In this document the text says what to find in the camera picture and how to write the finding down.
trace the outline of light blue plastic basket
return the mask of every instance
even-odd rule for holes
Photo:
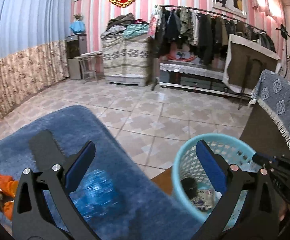
[[[202,224],[206,221],[210,213],[202,212],[192,205],[186,196],[181,180],[186,177],[195,178],[198,182],[198,189],[213,188],[203,167],[196,156],[196,144],[200,140],[205,140],[212,151],[222,155],[228,164],[250,163],[255,151],[246,143],[234,137],[208,133],[198,135],[187,141],[178,151],[172,168],[173,195],[176,199]],[[229,229],[235,225],[238,215],[246,198],[247,191],[242,191],[237,205],[225,228]]]

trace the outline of blue tablecloth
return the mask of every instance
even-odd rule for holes
[[[0,173],[19,179],[27,167],[37,171],[28,141],[45,129],[53,133],[66,156],[93,141],[96,157],[88,172],[105,170],[124,199],[122,213],[88,221],[101,239],[189,240],[199,229],[200,224],[153,184],[97,117],[82,106],[48,114],[1,140]],[[71,198],[78,198],[78,194],[72,193]],[[56,224],[66,229],[49,194],[46,199]]]

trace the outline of blue gripper pad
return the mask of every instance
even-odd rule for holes
[[[213,157],[216,154],[213,153],[204,140],[197,143],[196,155],[214,189],[224,194],[227,191],[227,177]]]
[[[88,141],[78,155],[75,154],[68,157],[67,162],[69,162],[70,166],[66,167],[66,164],[64,165],[64,186],[68,193],[76,191],[95,157],[95,152],[95,144]]]

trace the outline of metal screw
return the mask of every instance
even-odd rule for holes
[[[267,175],[268,172],[267,172],[265,169],[261,169],[261,170],[260,170],[260,173],[261,173],[262,175]]]
[[[55,165],[52,167],[52,170],[53,170],[53,171],[58,171],[60,168],[61,168],[61,165],[59,165],[59,164],[55,164]]]
[[[239,167],[236,164],[232,164],[232,165],[230,165],[230,169],[232,171],[238,171],[239,170]]]
[[[30,171],[31,171],[31,170],[30,170],[29,168],[26,168],[26,169],[23,171],[23,174],[24,174],[24,175],[27,175],[27,174],[29,174]]]

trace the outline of metal rail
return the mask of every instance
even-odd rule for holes
[[[212,13],[212,14],[216,14],[216,15],[219,15],[219,16],[222,16],[222,17],[226,17],[226,18],[229,18],[229,19],[232,19],[232,20],[237,20],[237,21],[243,22],[242,20],[238,20],[238,19],[236,19],[234,17],[230,17],[230,16],[227,16],[227,15],[224,15],[224,14],[221,14],[221,13],[217,13],[217,12],[213,12],[213,11],[208,11],[208,10],[203,10],[203,9],[194,8],[194,7],[179,6],[179,5],[165,5],[165,4],[156,5],[155,7],[157,7],[157,6],[159,6],[159,7],[172,7],[172,8],[187,8],[187,9],[192,9],[192,10],[196,10],[196,11]],[[251,25],[249,23],[246,23],[246,22],[243,22],[243,23],[246,24],[246,25],[248,25],[248,26],[251,26],[252,28],[254,28],[256,30],[259,30],[261,32],[267,33],[266,31],[264,31],[262,29],[259,29],[256,26],[253,26],[253,25]]]

